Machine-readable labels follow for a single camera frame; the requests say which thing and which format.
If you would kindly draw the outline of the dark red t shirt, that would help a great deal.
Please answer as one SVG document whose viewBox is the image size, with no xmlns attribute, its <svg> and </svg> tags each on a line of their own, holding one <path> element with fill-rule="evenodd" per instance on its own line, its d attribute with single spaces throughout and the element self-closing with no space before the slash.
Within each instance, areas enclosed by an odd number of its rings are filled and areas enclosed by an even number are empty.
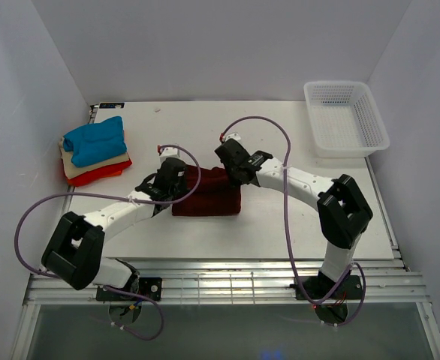
<svg viewBox="0 0 440 360">
<path fill-rule="evenodd" d="M 195 192 L 172 205 L 176 217 L 215 217 L 238 215 L 241 211 L 241 190 L 230 182 L 225 169 L 201 168 L 201 179 Z"/>
</svg>

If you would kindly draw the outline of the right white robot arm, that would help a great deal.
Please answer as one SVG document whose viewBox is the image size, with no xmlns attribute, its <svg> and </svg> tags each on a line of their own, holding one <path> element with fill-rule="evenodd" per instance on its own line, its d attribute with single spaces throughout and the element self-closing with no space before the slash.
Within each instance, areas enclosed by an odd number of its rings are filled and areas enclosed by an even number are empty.
<svg viewBox="0 0 440 360">
<path fill-rule="evenodd" d="M 342 275 L 373 218 L 372 209 L 356 181 L 346 174 L 326 178 L 288 168 L 265 151 L 249 154 L 235 139 L 224 141 L 215 153 L 234 184 L 280 191 L 316 210 L 321 232 L 327 240 L 318 286 L 328 298 L 342 293 L 346 288 Z"/>
</svg>

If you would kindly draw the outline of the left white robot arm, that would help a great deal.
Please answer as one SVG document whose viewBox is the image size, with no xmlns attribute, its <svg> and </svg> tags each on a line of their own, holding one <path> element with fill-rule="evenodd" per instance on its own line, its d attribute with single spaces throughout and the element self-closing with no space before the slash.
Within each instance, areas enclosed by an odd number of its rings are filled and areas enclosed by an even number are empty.
<svg viewBox="0 0 440 360">
<path fill-rule="evenodd" d="M 119 259 L 104 257 L 104 244 L 187 194 L 186 170 L 185 162 L 169 157 L 156 174 L 130 192 L 126 202 L 115 202 L 87 214 L 70 211 L 62 215 L 41 264 L 76 290 L 90 284 L 109 286 L 121 299 L 132 299 L 139 290 L 137 270 Z"/>
</svg>

